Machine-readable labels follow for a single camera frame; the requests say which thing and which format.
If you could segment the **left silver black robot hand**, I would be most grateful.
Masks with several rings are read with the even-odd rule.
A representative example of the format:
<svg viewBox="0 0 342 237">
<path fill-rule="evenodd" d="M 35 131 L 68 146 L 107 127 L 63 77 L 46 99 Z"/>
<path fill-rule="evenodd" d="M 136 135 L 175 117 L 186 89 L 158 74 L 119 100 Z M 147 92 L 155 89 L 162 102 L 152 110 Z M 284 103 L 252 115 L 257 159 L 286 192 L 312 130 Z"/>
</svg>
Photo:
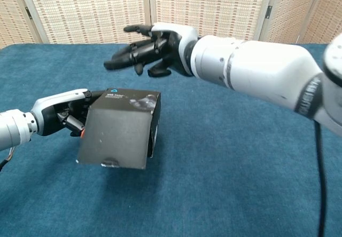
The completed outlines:
<svg viewBox="0 0 342 237">
<path fill-rule="evenodd" d="M 66 128 L 72 137 L 81 136 L 90 106 L 103 93 L 75 89 L 36 100 L 30 112 L 36 119 L 37 134 L 49 136 Z"/>
</svg>

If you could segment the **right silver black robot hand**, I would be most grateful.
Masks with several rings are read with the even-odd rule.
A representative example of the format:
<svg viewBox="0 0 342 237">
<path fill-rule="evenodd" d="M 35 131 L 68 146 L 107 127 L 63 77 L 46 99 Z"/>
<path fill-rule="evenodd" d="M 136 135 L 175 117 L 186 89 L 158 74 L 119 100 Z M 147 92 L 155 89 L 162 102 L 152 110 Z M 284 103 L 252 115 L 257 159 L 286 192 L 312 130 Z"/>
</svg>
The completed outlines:
<svg viewBox="0 0 342 237">
<path fill-rule="evenodd" d="M 107 70 L 119 70 L 134 67 L 137 75 L 142 75 L 144 66 L 153 63 L 147 70 L 149 77 L 166 77 L 177 73 L 193 76 L 191 53 L 201 37 L 195 28 L 175 23 L 156 22 L 152 25 L 127 25 L 126 33 L 138 33 L 148 37 L 133 42 L 104 62 Z"/>
</svg>

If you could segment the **black box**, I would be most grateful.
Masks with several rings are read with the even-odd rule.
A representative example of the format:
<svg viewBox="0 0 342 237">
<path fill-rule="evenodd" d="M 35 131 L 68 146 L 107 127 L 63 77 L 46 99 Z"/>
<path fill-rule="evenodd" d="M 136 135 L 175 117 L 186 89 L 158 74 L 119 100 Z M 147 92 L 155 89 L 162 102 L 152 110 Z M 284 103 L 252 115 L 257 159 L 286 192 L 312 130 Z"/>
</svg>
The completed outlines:
<svg viewBox="0 0 342 237">
<path fill-rule="evenodd" d="M 154 153 L 160 112 L 158 91 L 107 89 L 89 108 L 77 163 L 145 169 Z"/>
</svg>

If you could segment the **woven folding screen panel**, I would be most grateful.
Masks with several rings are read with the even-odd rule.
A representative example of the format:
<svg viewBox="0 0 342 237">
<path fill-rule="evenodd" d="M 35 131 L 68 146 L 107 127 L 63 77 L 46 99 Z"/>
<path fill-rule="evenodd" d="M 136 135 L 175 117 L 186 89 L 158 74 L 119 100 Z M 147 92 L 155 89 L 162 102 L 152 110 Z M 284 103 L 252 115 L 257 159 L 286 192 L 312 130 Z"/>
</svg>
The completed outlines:
<svg viewBox="0 0 342 237">
<path fill-rule="evenodd" d="M 269 0 L 150 0 L 151 21 L 193 26 L 199 35 L 260 38 Z"/>
<path fill-rule="evenodd" d="M 327 44 L 342 33 L 342 0 L 313 0 L 298 43 Z"/>
<path fill-rule="evenodd" d="M 0 49 L 22 43 L 41 43 L 24 0 L 0 0 Z"/>
<path fill-rule="evenodd" d="M 269 0 L 272 11 L 264 19 L 259 40 L 275 43 L 297 43 L 313 0 Z"/>
<path fill-rule="evenodd" d="M 41 43 L 100 44 L 141 40 L 129 24 L 150 24 L 149 0 L 24 0 Z"/>
</svg>

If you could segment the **blue felt table mat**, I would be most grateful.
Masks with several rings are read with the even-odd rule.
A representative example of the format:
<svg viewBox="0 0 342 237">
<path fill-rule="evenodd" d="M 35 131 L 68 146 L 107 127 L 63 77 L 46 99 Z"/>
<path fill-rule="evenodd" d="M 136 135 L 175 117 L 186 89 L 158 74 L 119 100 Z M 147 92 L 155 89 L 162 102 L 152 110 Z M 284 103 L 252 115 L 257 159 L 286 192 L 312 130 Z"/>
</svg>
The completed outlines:
<svg viewBox="0 0 342 237">
<path fill-rule="evenodd" d="M 0 112 L 68 90 L 161 93 L 145 170 L 77 164 L 67 129 L 33 136 L 0 172 L 0 237 L 317 237 L 313 123 L 196 78 L 108 72 L 119 44 L 0 49 Z"/>
</svg>

